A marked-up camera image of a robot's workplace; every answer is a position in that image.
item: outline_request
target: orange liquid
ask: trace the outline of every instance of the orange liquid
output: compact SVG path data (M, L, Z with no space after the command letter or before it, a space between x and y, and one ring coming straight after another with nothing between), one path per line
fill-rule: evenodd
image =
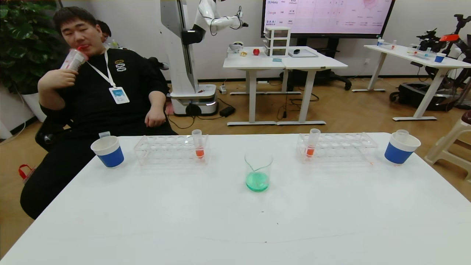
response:
M307 155L308 157L313 156L313 155L314 155L314 149L308 148L308 151L306 152L306 155Z
M203 149L196 150L196 156L199 157L199 158L204 157L204 150Z

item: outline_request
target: display screen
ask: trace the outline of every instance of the display screen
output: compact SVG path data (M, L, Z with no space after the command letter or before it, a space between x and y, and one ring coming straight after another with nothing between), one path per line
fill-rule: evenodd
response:
M393 0L266 0L265 26L291 33L381 34Z

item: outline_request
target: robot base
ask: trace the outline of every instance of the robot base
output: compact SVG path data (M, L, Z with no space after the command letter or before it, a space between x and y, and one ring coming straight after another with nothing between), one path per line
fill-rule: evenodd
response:
M216 85L200 84L201 93L193 94L170 94L173 112L175 116L189 116L187 107L191 103L201 109L201 115L210 116L218 112L218 97L216 94Z

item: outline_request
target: white table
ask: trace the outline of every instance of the white table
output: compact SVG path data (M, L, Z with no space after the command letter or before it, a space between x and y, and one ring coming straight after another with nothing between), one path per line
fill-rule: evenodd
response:
M438 69L435 79L433 79L432 84L430 85L430 88L427 90L427 93L425 93L425 96L423 97L422 102L420 103L419 107L414 113L414 116L413 117L395 117L393 118L393 120L395 121L436 120L437 118L433 116L423 116L423 114L425 110L427 109L427 107L429 106L433 96L435 95L435 92L437 92L438 88L440 87L440 84L442 83L442 80L446 76L447 72L449 70L453 70L457 68L471 68L471 64L468 64L468 63L465 63L465 62L462 62L453 58L446 57L445 59L443 59L443 62L437 63L435 62L435 58L425 60L417 56L412 56L409 53L407 53L408 47L400 46L400 45L396 46L394 50L381 48L381 47L378 47L377 45L365 45L365 47L371 50L381 52L381 56L378 61L378 65L376 66L376 69L374 70L374 73L371 78L370 84L368 85L368 88L367 89L352 89L352 92L385 91L384 89L374 89L374 85L376 84L376 81L378 80L378 76L381 72L382 65L384 63L386 55L388 54L396 56L396 57L400 57L400 58L403 58L412 62L416 62L424 66L430 66L430 67L434 67Z
M97 157L30 226L0 265L469 265L471 203L417 155L394 166L314 165L296 134L212 135L202 168L142 170ZM272 151L270 187L244 184L244 153Z
M253 49L259 49L260 54L258 56L253 55ZM280 58L282 62L274 62L272 57L266 56L263 52L263 47L244 47L244 51L247 52L246 57L242 57L239 54L228 54L224 60L224 68L232 68L246 71L246 87L249 92L249 121L248 122L230 122L228 125L257 125L257 124L270 124L270 125L296 125L296 124L325 124L324 121L306 121L306 116L309 108L309 100L311 98L312 87L314 85L314 78L317 70L327 69L338 69L347 68L346 64L343 64L333 58L327 57L321 53L318 53L314 49L306 46L290 47L291 49L299 48L306 49L316 55L317 58L292 58L290 56ZM257 71L267 69L283 69L283 85L281 92L260 92L263 94L286 94L286 93L298 93L298 92L286 92L288 83L288 70L299 69L306 70L308 77L306 79L306 86L304 96L301 105L301 111L299 114L299 120L296 122L274 122L274 121L255 121L255 97L258 93L256 91L257 85ZM246 92L233 92L231 94L246 94Z

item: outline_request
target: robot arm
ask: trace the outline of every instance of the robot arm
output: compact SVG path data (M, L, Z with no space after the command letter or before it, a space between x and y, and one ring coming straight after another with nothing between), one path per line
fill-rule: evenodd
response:
M196 14L195 25L205 31L209 30L211 35L214 36L218 31L227 27L232 29L247 27L248 24L242 21L242 15L242 10L239 8L235 16L220 17L214 0L201 0L198 6L198 13Z

